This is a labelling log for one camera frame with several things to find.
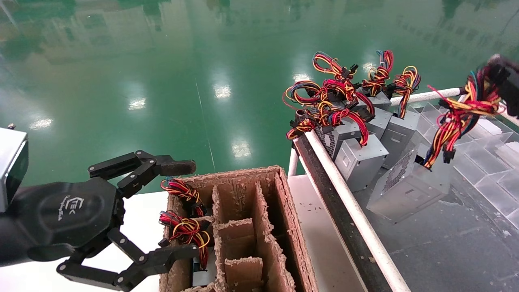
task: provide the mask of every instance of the cable connector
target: cable connector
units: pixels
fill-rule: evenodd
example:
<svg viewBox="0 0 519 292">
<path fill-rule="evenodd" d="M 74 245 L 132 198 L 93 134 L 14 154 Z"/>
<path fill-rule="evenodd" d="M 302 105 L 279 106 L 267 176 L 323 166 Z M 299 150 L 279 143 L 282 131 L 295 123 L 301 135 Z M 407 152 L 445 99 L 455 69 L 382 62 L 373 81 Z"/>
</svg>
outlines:
<svg viewBox="0 0 519 292">
<path fill-rule="evenodd" d="M 321 129 L 322 129 L 323 134 L 328 134 L 331 131 L 333 131 L 333 126 L 324 126 L 324 127 L 321 127 Z"/>
<path fill-rule="evenodd" d="M 341 69 L 341 73 L 340 73 L 340 75 L 341 75 L 344 79 L 347 79 L 348 76 L 349 76 L 350 74 L 355 74 L 355 72 L 357 71 L 357 68 L 358 68 L 358 67 L 359 67 L 359 65 L 357 65 L 357 64 L 353 64 L 353 65 L 350 67 L 350 69 L 348 69 L 348 68 L 346 68 L 346 67 L 343 67 L 343 68 Z"/>
<path fill-rule="evenodd" d="M 357 104 L 359 104 L 359 101 L 358 101 L 358 100 L 354 100 L 354 101 L 350 102 L 349 104 L 346 104 L 346 105 L 344 106 L 344 108 L 345 108 L 345 109 L 348 109 L 348 110 L 351 110 L 351 109 L 353 109 L 354 107 L 356 107 Z"/>
<path fill-rule="evenodd" d="M 394 82 L 389 84 L 388 86 L 386 86 L 386 90 L 385 90 L 384 94 L 387 96 L 387 98 L 389 98 L 389 99 L 393 98 L 393 93 L 396 88 L 397 88 L 397 85 Z"/>
<path fill-rule="evenodd" d="M 449 105 L 449 103 L 448 103 L 445 99 L 443 99 L 443 98 L 440 99 L 440 100 L 438 101 L 438 104 L 439 104 L 441 107 L 450 110 L 450 105 Z"/>
<path fill-rule="evenodd" d="M 163 238 L 161 241 L 159 241 L 158 245 L 160 247 L 166 247 L 169 245 L 169 239 L 167 238 Z"/>
<path fill-rule="evenodd" d="M 456 154 L 456 149 L 448 151 L 447 145 L 443 145 L 443 163 L 449 164 L 450 161 L 454 159 L 454 154 Z"/>
<path fill-rule="evenodd" d="M 295 135 L 296 137 L 301 137 L 301 136 L 304 134 L 303 132 L 301 132 L 301 131 L 299 131 L 299 130 L 297 129 L 297 125 L 298 125 L 298 123 L 297 123 L 296 121 L 290 121 L 289 124 L 290 124 L 290 126 L 294 129 L 294 135 Z"/>
<path fill-rule="evenodd" d="M 357 111 L 357 113 L 365 123 L 369 123 L 371 120 L 375 118 L 375 114 L 372 114 L 369 111 L 367 111 L 367 108 L 361 108 Z"/>
</svg>

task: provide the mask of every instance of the wire bundle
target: wire bundle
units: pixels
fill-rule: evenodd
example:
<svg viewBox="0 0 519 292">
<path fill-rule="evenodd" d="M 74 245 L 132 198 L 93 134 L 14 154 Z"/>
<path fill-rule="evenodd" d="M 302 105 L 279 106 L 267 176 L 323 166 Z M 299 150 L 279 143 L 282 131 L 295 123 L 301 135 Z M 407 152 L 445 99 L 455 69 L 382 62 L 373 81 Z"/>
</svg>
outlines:
<svg viewBox="0 0 519 292">
<path fill-rule="evenodd" d="M 332 126 L 341 125 L 342 124 L 341 121 L 344 117 L 348 117 L 348 118 L 352 119 L 357 125 L 359 125 L 359 130 L 361 133 L 361 138 L 360 138 L 359 144 L 361 147 L 366 146 L 370 133 L 367 130 L 366 123 L 364 122 L 364 120 L 361 118 L 361 116 L 358 113 L 352 112 L 348 109 L 344 109 L 341 111 L 333 112 L 330 115 L 328 115 L 328 119 L 330 120 L 330 124 Z"/>
<path fill-rule="evenodd" d="M 310 119 L 306 118 L 290 129 L 290 131 L 286 133 L 286 138 L 289 140 L 294 140 L 304 132 L 310 132 L 313 129 L 315 129 L 315 124 Z"/>
<path fill-rule="evenodd" d="M 179 197 L 184 203 L 191 204 L 196 217 L 203 217 L 206 213 L 200 193 L 189 184 L 167 177 L 160 183 L 160 187 L 167 191 L 168 194 Z"/>
<path fill-rule="evenodd" d="M 458 101 L 442 96 L 440 104 L 449 108 L 449 111 L 438 118 L 439 128 L 422 162 L 424 167 L 430 169 L 442 149 L 444 162 L 449 163 L 456 152 L 454 144 L 474 128 L 481 115 L 499 114 L 501 99 L 497 95 L 496 86 L 486 81 L 487 75 L 488 67 L 471 72 L 465 85 L 467 94 Z"/>
<path fill-rule="evenodd" d="M 195 242 L 198 246 L 200 267 L 205 270 L 209 259 L 208 244 L 211 241 L 209 233 L 200 229 L 198 221 L 191 218 L 182 218 L 173 211 L 161 212 L 159 222 L 172 229 L 169 240 L 179 239 L 180 244 Z"/>
<path fill-rule="evenodd" d="M 359 125 L 361 133 L 360 146 L 363 147 L 367 145 L 370 133 L 363 118 L 357 112 L 335 107 L 329 101 L 321 101 L 317 105 L 317 110 L 318 111 L 313 114 L 306 110 L 303 115 L 306 117 L 305 119 L 297 124 L 295 122 L 291 123 L 292 129 L 286 134 L 286 138 L 293 140 L 304 132 L 313 130 L 317 125 L 321 127 L 336 127 L 342 125 L 342 119 L 348 117 Z"/>
<path fill-rule="evenodd" d="M 307 97 L 302 97 L 297 91 L 299 89 L 306 90 L 306 93 L 308 94 Z M 305 80 L 305 81 L 298 81 L 294 83 L 294 85 L 290 86 L 285 90 L 285 93 L 283 95 L 283 102 L 291 107 L 289 104 L 287 104 L 286 99 L 288 98 L 294 103 L 299 103 L 301 105 L 310 107 L 313 106 L 315 103 L 321 101 L 325 96 L 323 96 L 324 92 L 317 83 Z"/>
<path fill-rule="evenodd" d="M 407 108 L 407 102 L 411 94 L 418 89 L 421 77 L 418 70 L 414 66 L 407 66 L 401 75 L 397 75 L 393 81 L 395 88 L 394 93 L 397 96 L 402 96 L 398 108 L 398 117 L 404 118 Z"/>
<path fill-rule="evenodd" d="M 329 68 L 322 67 L 319 65 L 318 61 L 321 60 L 328 65 Z M 352 80 L 357 68 L 355 66 L 352 67 L 352 70 L 347 70 L 345 67 L 341 67 L 338 63 L 337 58 L 332 58 L 328 56 L 324 52 L 317 52 L 314 54 L 312 63 L 313 67 L 322 73 L 330 73 L 333 74 L 336 80 Z"/>
<path fill-rule="evenodd" d="M 362 81 L 362 87 L 371 92 L 371 96 L 377 95 L 382 91 L 386 85 L 386 80 L 389 79 L 389 72 L 393 68 L 393 52 L 377 50 L 380 56 L 380 65 L 375 69 L 370 68 L 367 73 L 367 80 Z"/>
</svg>

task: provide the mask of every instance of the logo on robotic hand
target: logo on robotic hand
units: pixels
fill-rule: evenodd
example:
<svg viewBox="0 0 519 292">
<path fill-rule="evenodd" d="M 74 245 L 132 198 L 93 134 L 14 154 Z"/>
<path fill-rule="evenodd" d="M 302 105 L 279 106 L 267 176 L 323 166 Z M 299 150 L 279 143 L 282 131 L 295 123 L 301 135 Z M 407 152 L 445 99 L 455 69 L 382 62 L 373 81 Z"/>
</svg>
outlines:
<svg viewBox="0 0 519 292">
<path fill-rule="evenodd" d="M 69 215 L 76 214 L 76 210 L 81 209 L 83 207 L 84 198 L 74 197 L 69 199 L 70 196 L 66 195 L 61 201 L 60 208 L 58 209 L 58 221 L 63 219 L 63 214 L 68 211 Z"/>
</svg>

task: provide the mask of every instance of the white pipe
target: white pipe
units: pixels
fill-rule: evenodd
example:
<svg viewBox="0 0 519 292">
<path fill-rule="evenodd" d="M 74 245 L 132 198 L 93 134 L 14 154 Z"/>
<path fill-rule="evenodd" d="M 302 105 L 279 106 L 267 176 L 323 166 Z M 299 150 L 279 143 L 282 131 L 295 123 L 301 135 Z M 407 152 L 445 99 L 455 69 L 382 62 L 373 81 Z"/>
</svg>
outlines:
<svg viewBox="0 0 519 292">
<path fill-rule="evenodd" d="M 438 92 L 430 91 L 430 92 L 424 92 L 421 94 L 411 94 L 411 96 L 409 96 L 409 101 L 407 102 L 407 104 L 410 104 L 412 102 L 426 101 L 426 100 L 441 98 L 438 93 L 443 95 L 443 97 L 453 97 L 453 96 L 458 96 L 460 94 L 460 91 L 459 91 L 459 87 L 455 87 L 455 88 L 438 90 Z M 400 104 L 401 100 L 402 100 L 402 97 L 391 98 L 391 105 L 398 105 L 398 104 Z"/>
<path fill-rule="evenodd" d="M 297 152 L 294 148 L 291 148 L 290 150 L 290 163 L 289 163 L 289 172 L 288 176 L 293 177 L 295 176 L 295 171 L 297 170 L 297 161 L 299 160 L 299 157 L 297 156 Z"/>
<path fill-rule="evenodd" d="M 306 132 L 305 136 L 308 138 L 317 158 L 337 190 L 340 199 L 353 219 L 353 223 L 357 225 L 362 238 L 393 292 L 411 292 L 316 133 L 312 130 Z"/>
<path fill-rule="evenodd" d="M 458 96 L 460 94 L 458 87 L 442 89 L 442 90 L 438 90 L 438 92 L 441 93 L 443 95 L 443 97 L 453 97 L 453 96 Z M 412 102 L 427 101 L 427 100 L 432 100 L 432 99 L 437 99 L 437 98 L 440 98 L 440 95 L 436 91 L 424 92 L 421 94 L 411 94 L 411 96 L 409 97 L 409 101 L 407 103 L 410 104 Z M 400 100 L 402 100 L 402 97 L 392 98 L 391 105 L 398 105 L 400 103 Z M 506 105 L 501 103 L 501 107 L 506 108 Z M 509 120 L 510 122 L 512 122 L 514 125 L 519 127 L 519 120 L 517 118 L 509 116 L 506 111 L 501 113 L 501 115 L 504 118 L 506 118 L 507 120 Z"/>
</svg>

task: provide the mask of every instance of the cardboard divider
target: cardboard divider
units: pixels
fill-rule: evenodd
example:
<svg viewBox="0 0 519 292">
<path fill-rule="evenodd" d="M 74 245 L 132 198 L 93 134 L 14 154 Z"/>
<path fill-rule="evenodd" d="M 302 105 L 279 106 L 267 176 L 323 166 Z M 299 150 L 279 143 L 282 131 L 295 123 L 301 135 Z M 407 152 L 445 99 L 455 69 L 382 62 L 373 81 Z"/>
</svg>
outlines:
<svg viewBox="0 0 519 292">
<path fill-rule="evenodd" d="M 209 226 L 208 228 L 206 229 L 206 231 L 209 233 L 209 236 L 211 238 L 211 242 L 210 242 L 210 246 L 214 245 L 214 227 L 213 227 L 213 218 L 210 217 L 210 216 L 206 216 L 206 217 L 202 217 L 202 218 L 193 218 L 194 220 L 198 221 L 200 224 L 207 224 L 209 223 Z M 165 237 L 169 237 L 169 234 L 170 234 L 170 227 L 165 227 L 164 228 L 164 236 Z M 171 243 L 169 244 L 169 246 L 177 246 L 178 245 L 178 242 L 177 240 L 173 240 L 171 241 Z M 183 259 L 183 260 L 178 260 L 176 261 L 174 264 L 173 264 L 173 267 L 171 267 L 171 270 L 169 271 L 168 274 L 162 274 L 160 275 L 160 279 L 159 279 L 159 287 L 160 287 L 160 290 L 161 291 L 166 291 L 166 292 L 180 292 L 180 291 L 211 291 L 211 289 L 214 289 L 213 285 L 208 285 L 208 287 L 210 288 L 209 290 L 207 289 L 202 289 L 202 288 L 205 288 L 205 287 L 194 287 L 193 289 L 189 289 L 189 288 L 192 288 L 192 271 L 193 271 L 193 266 L 192 266 L 192 259 Z"/>
<path fill-rule="evenodd" d="M 230 290 L 235 292 L 262 290 L 262 258 L 225 259 L 224 267 L 225 279 Z"/>
<path fill-rule="evenodd" d="M 161 275 L 160 292 L 318 291 L 282 168 L 184 180 L 213 203 L 213 216 L 200 220 L 211 222 L 216 281 L 189 288 L 190 270 L 175 263 L 168 275 Z M 176 210 L 178 204 L 170 197 L 168 209 Z"/>
<path fill-rule="evenodd" d="M 225 259 L 234 260 L 255 255 L 256 236 L 251 218 L 219 224 L 216 233 L 222 239 L 221 249 Z"/>
</svg>

